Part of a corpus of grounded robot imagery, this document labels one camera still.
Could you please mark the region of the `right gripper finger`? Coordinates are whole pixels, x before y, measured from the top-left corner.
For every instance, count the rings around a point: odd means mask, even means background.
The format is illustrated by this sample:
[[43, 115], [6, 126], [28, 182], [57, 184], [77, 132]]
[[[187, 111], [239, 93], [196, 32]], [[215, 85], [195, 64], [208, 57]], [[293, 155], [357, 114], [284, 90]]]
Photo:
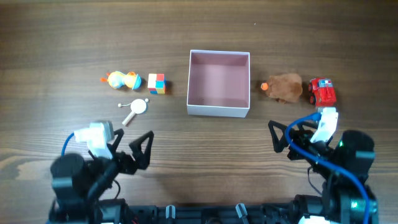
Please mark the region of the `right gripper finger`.
[[318, 124], [314, 122], [302, 121], [297, 124], [299, 130], [304, 131], [306, 128], [318, 129]]
[[[287, 140], [285, 138], [285, 130], [287, 126], [276, 121], [270, 120], [268, 122], [268, 127], [272, 137], [272, 143], [274, 147], [274, 151], [276, 153], [282, 152], [287, 146]], [[279, 138], [274, 128], [280, 129], [282, 131], [282, 136]]]

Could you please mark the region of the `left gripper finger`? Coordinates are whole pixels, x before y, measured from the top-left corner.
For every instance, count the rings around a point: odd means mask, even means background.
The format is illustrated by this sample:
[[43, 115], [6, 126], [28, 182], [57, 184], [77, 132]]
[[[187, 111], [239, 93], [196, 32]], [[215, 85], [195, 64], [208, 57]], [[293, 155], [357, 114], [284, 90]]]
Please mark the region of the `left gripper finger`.
[[111, 152], [111, 154], [115, 154], [116, 153], [116, 150], [117, 150], [117, 148], [119, 146], [119, 143], [122, 140], [123, 135], [124, 135], [124, 130], [123, 129], [117, 129], [117, 130], [114, 131], [114, 137], [116, 139], [114, 140], [114, 142], [112, 144], [107, 143], [107, 147], [108, 147], [109, 151]]
[[134, 166], [136, 169], [146, 170], [150, 164], [150, 155], [152, 143], [154, 140], [153, 131], [149, 131], [129, 143], [134, 158]]

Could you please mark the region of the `red toy fire truck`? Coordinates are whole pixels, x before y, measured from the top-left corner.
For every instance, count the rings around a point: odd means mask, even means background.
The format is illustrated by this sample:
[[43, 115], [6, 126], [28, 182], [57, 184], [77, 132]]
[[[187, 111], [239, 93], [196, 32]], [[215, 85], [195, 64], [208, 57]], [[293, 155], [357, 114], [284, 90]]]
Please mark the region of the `red toy fire truck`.
[[336, 94], [329, 78], [314, 78], [308, 84], [310, 103], [316, 107], [331, 107], [336, 103]]

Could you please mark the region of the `brown plush toy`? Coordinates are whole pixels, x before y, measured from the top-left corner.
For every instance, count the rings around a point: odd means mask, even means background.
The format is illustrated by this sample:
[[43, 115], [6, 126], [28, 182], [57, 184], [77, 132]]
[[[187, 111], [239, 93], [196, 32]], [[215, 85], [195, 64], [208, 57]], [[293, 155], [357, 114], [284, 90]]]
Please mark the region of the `brown plush toy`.
[[298, 73], [273, 75], [261, 84], [261, 90], [279, 103], [297, 103], [303, 92], [302, 77]]

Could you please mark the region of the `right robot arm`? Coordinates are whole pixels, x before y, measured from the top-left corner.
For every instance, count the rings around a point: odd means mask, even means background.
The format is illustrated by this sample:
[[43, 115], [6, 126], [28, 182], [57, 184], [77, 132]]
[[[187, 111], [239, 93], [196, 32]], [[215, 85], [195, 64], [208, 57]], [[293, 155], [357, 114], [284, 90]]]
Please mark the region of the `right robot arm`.
[[328, 223], [378, 223], [379, 208], [376, 196], [366, 185], [369, 170], [375, 159], [374, 141], [366, 133], [345, 131], [335, 148], [330, 141], [312, 141], [317, 125], [302, 121], [289, 136], [294, 144], [314, 156], [309, 159], [294, 149], [286, 136], [278, 137], [276, 129], [286, 131], [287, 126], [270, 121], [272, 143], [276, 153], [288, 149], [291, 161], [305, 160], [309, 170], [324, 178], [322, 190], [316, 196], [296, 195], [288, 205], [280, 205], [283, 218], [291, 223], [313, 220]]

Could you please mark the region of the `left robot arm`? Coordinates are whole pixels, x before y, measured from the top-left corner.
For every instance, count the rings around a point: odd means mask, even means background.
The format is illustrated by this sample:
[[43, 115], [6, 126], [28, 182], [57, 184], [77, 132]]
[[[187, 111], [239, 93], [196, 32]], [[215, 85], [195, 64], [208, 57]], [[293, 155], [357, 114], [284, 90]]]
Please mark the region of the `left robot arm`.
[[47, 223], [138, 223], [138, 216], [124, 199], [100, 200], [116, 183], [118, 174], [134, 175], [150, 164], [154, 133], [149, 131], [129, 144], [132, 154], [116, 149], [124, 135], [122, 129], [111, 148], [112, 158], [86, 161], [76, 153], [63, 154], [51, 165], [52, 202]]

